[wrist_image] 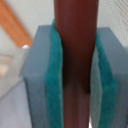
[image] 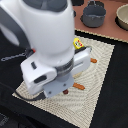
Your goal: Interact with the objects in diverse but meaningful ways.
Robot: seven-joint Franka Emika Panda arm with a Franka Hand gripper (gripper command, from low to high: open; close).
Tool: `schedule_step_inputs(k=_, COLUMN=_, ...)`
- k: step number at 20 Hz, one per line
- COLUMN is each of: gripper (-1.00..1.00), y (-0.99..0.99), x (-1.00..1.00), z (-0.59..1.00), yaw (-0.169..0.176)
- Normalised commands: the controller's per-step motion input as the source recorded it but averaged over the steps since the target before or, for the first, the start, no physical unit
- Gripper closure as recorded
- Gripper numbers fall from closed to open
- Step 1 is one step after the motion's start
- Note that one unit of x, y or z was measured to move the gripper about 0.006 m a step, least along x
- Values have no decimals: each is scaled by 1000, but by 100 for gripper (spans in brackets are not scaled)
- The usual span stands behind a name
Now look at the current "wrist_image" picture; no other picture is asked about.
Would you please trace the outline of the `gripper grey teal left finger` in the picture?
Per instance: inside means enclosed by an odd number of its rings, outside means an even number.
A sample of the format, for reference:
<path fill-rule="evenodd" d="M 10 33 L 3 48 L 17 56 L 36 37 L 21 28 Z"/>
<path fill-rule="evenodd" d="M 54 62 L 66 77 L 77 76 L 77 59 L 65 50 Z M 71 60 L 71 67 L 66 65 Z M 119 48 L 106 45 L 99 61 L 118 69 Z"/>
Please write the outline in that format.
<path fill-rule="evenodd" d="M 22 70 L 32 128 L 64 128 L 63 50 L 55 23 L 39 26 Z"/>

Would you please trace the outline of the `gripper grey teal right finger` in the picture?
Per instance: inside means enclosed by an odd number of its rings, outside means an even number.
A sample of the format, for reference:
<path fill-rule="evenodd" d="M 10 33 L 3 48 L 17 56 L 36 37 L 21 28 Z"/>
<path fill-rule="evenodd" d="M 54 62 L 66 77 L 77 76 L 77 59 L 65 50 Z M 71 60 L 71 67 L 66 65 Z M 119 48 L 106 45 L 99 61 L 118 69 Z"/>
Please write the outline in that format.
<path fill-rule="evenodd" d="M 110 28 L 97 30 L 90 115 L 92 128 L 128 128 L 128 52 Z"/>

